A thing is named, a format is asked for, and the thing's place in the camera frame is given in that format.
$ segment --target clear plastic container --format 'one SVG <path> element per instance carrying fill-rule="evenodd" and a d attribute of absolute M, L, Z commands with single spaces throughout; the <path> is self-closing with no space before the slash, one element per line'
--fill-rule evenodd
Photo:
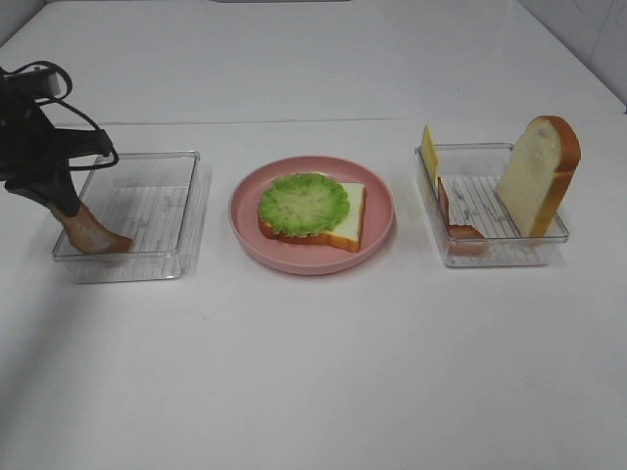
<path fill-rule="evenodd" d="M 548 264 L 568 230 L 558 214 L 543 237 L 521 237 L 496 186 L 506 170 L 513 145 L 448 144 L 436 146 L 438 176 L 450 202 L 450 224 L 472 225 L 484 239 L 456 238 L 449 232 L 435 189 L 418 157 L 418 187 L 446 266 L 533 266 Z"/>
<path fill-rule="evenodd" d="M 199 161 L 196 152 L 120 155 L 117 165 L 92 170 L 81 201 L 107 228 L 132 238 L 132 248 L 84 255 L 62 231 L 53 259 L 76 283 L 175 279 L 192 270 L 211 181 Z"/>

